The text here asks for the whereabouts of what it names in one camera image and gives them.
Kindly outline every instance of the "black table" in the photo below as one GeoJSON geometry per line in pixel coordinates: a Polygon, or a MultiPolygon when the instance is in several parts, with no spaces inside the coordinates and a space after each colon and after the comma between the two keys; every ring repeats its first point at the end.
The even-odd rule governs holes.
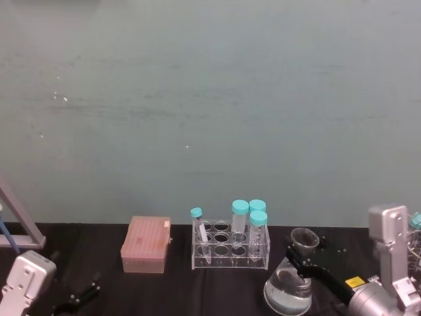
{"type": "MultiPolygon", "coordinates": [[[[57,278],[75,290],[89,284],[101,273],[101,293],[78,315],[85,316],[241,316],[277,315],[263,297],[263,286],[285,255],[284,237],[291,227],[269,228],[271,247],[269,270],[191,270],[191,226],[172,225],[165,273],[143,275],[124,273],[120,248],[127,233],[122,224],[39,224],[47,237],[40,252],[49,257],[60,251],[57,278]]],[[[9,225],[13,233],[17,224],[9,225]]],[[[372,242],[365,228],[312,228],[319,236],[335,240],[347,249],[352,264],[364,276],[378,274],[372,257],[372,242]]],[[[0,250],[0,284],[15,255],[0,250]]],[[[313,282],[313,303],[307,315],[344,315],[346,309],[321,284],[313,282]]]]}

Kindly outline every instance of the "clear acrylic rack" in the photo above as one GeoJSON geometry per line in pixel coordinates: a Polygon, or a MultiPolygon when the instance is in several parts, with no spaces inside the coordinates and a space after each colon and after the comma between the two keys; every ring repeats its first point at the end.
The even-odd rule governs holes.
{"type": "Polygon", "coordinates": [[[259,256],[249,257],[249,223],[246,224],[243,242],[233,243],[233,232],[231,232],[230,221],[203,220],[206,228],[208,242],[199,240],[193,223],[192,247],[191,247],[191,268],[255,268],[268,269],[270,238],[267,225],[264,228],[264,236],[260,240],[259,256]],[[210,247],[211,258],[203,256],[202,246],[210,247]]]}

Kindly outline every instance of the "teal cap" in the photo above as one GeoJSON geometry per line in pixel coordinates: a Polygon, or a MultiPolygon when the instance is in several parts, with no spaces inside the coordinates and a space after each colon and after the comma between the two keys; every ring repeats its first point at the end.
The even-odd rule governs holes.
{"type": "Polygon", "coordinates": [[[200,207],[195,207],[190,211],[191,217],[196,218],[202,216],[202,209],[200,207]]]}
{"type": "Polygon", "coordinates": [[[232,213],[236,215],[244,215],[249,212],[249,202],[243,199],[237,199],[232,202],[232,213]]]}
{"type": "Polygon", "coordinates": [[[266,212],[266,203],[261,199],[252,199],[250,201],[250,212],[264,211],[266,212]]]}
{"type": "Polygon", "coordinates": [[[416,229],[421,228],[421,214],[419,212],[416,212],[413,216],[410,217],[409,225],[416,229]]]}
{"type": "Polygon", "coordinates": [[[268,223],[268,215],[264,211],[253,211],[250,213],[250,224],[263,226],[268,223]]]}

